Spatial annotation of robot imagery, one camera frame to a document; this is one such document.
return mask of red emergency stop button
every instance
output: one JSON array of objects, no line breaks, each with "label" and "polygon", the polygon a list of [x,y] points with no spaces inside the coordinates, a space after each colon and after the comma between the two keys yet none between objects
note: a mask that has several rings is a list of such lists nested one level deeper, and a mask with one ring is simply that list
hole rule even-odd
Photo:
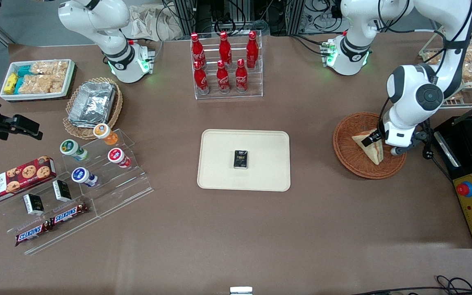
[{"label": "red emergency stop button", "polygon": [[464,181],[456,186],[457,193],[465,197],[472,197],[472,184],[468,181]]}]

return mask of brown wicker basket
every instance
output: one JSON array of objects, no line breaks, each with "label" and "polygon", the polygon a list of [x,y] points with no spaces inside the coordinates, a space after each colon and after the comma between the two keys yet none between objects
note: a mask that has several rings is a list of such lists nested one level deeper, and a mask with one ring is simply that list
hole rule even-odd
[{"label": "brown wicker basket", "polygon": [[[109,123],[107,123],[109,125],[109,127],[111,129],[113,129],[113,126],[116,124],[116,121],[118,121],[118,117],[120,116],[120,112],[121,112],[121,106],[123,105],[123,95],[120,91],[120,87],[113,80],[111,80],[109,78],[103,78],[103,77],[93,78],[93,79],[90,79],[87,82],[96,82],[96,83],[107,82],[107,83],[110,83],[110,84],[114,84],[114,86],[116,86],[116,96],[114,97],[114,105],[112,106],[112,110],[110,110]],[[79,92],[80,87],[81,86],[79,86],[74,91],[74,93],[70,97],[69,102],[67,103],[67,108],[66,108],[67,114],[69,114],[71,109],[72,109],[72,106],[74,104],[74,100],[77,97],[77,93]],[[65,126],[65,130],[67,130],[68,133],[70,133],[71,135],[73,135],[77,138],[82,138],[84,140],[96,139],[96,137],[94,136],[92,128],[76,127],[76,126],[72,125],[69,122],[68,117],[63,119],[63,125]]]},{"label": "brown wicker basket", "polygon": [[333,147],[336,156],[348,170],[367,179],[385,179],[398,172],[405,163],[407,153],[401,156],[391,154],[391,146],[383,144],[383,161],[376,165],[356,144],[352,136],[376,128],[378,114],[358,112],[347,116],[336,126]]}]

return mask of brown table surface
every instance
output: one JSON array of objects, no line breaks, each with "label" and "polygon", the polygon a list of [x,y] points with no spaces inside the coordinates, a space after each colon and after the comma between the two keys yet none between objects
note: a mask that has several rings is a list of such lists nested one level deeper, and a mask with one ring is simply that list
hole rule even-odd
[{"label": "brown table surface", "polygon": [[[388,75],[414,64],[428,38],[379,34],[364,69],[344,77],[295,40],[267,37],[264,96],[244,102],[196,101],[189,42],[165,43],[153,75],[120,84],[116,125],[136,142],[155,192],[34,256],[13,246],[0,217],[0,294],[226,294],[253,286],[257,295],[346,295],[434,286],[440,274],[472,282],[472,241],[453,187],[421,148],[397,175],[372,181],[347,171],[331,141],[344,116],[379,112]],[[114,78],[95,45],[10,51],[11,61],[71,58],[75,85]],[[38,155],[60,157],[66,103],[4,103],[3,114],[24,114],[45,135],[0,141],[0,172]],[[440,111],[434,125],[454,113],[461,111]],[[211,128],[287,132],[290,189],[199,188],[200,137]]]}]

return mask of clear acrylic stand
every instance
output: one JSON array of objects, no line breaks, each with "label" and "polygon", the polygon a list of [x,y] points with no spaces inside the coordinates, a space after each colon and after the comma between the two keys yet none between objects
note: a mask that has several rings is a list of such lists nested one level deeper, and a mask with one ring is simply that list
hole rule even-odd
[{"label": "clear acrylic stand", "polygon": [[[88,151],[86,160],[78,162],[73,157],[63,156],[63,161],[54,162],[58,172],[55,179],[63,180],[69,185],[71,201],[64,203],[56,199],[52,186],[54,180],[52,180],[0,203],[0,213],[3,216],[6,231],[12,235],[8,241],[9,245],[15,243],[16,235],[82,202],[86,203],[89,208],[86,213],[60,222],[56,224],[54,230],[18,245],[25,250],[25,254],[35,254],[153,191],[147,174],[139,167],[134,157],[133,141],[120,129],[114,132],[118,134],[116,145],[106,145],[103,140],[93,140],[83,145]],[[132,162],[128,168],[120,168],[118,164],[108,160],[107,154],[114,147],[122,149],[131,159]],[[97,175],[97,186],[87,187],[72,181],[71,172],[77,167],[85,167]],[[41,216],[28,215],[23,202],[25,194],[41,196],[45,213]]]},{"label": "clear acrylic stand", "polygon": [[[194,95],[196,99],[215,99],[215,98],[245,98],[245,97],[262,97],[263,96],[263,41],[262,32],[256,31],[256,41],[258,43],[258,60],[254,69],[247,69],[249,89],[245,93],[236,91],[236,62],[239,58],[247,60],[247,42],[249,41],[249,32],[238,32],[228,37],[228,41],[232,48],[232,67],[227,69],[229,72],[229,83],[231,84],[231,91],[223,94],[218,90],[218,79],[216,72],[218,71],[218,60],[220,60],[219,46],[220,38],[214,33],[198,33],[200,42],[205,51],[206,58],[206,80],[209,84],[210,91],[206,95],[201,95],[198,92],[198,87],[194,82]],[[191,67],[193,69],[193,54],[191,51]]]}]

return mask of red bottle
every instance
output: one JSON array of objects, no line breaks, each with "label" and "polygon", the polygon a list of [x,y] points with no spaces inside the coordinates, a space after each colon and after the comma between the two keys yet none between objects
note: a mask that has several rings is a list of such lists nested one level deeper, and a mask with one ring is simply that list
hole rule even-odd
[{"label": "red bottle", "polygon": [[229,84],[229,73],[225,69],[225,63],[223,60],[218,60],[218,72],[216,73],[218,77],[218,89],[221,93],[229,93],[231,91],[231,86]]},{"label": "red bottle", "polygon": [[227,32],[221,31],[220,33],[220,58],[225,63],[227,68],[232,66],[232,49],[231,45],[227,41]]},{"label": "red bottle", "polygon": [[202,69],[205,69],[207,66],[207,61],[205,60],[205,51],[203,49],[202,43],[199,41],[198,34],[193,32],[191,34],[191,40],[193,41],[193,46],[191,50],[193,51],[194,61],[199,61],[202,65]]},{"label": "red bottle", "polygon": [[244,93],[249,88],[247,69],[245,69],[245,61],[243,58],[238,59],[238,69],[236,69],[236,90]]},{"label": "red bottle", "polygon": [[249,33],[249,42],[247,43],[247,67],[254,69],[258,60],[258,43],[256,42],[256,32]]},{"label": "red bottle", "polygon": [[198,86],[198,93],[201,95],[206,95],[209,93],[210,88],[207,84],[207,75],[202,70],[202,64],[199,61],[194,62],[194,81],[196,86]]}]

